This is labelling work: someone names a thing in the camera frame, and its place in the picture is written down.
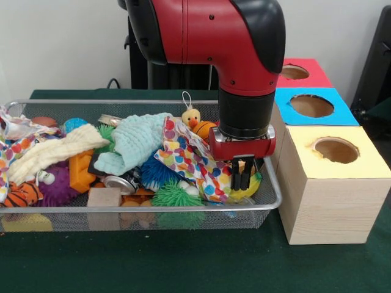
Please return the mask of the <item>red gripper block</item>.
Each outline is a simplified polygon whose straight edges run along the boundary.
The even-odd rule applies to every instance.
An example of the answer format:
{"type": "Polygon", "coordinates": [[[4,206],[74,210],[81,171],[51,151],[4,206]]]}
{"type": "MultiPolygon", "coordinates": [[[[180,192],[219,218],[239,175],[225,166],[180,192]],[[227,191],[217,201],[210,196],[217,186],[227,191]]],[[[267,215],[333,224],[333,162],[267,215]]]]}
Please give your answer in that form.
{"type": "Polygon", "coordinates": [[[232,160],[231,189],[246,190],[250,184],[251,170],[255,158],[270,157],[276,149],[276,132],[272,125],[268,126],[264,137],[255,140],[236,140],[223,135],[218,127],[209,130],[209,148],[215,161],[232,160]],[[242,158],[244,168],[239,171],[238,157],[242,158]]]}

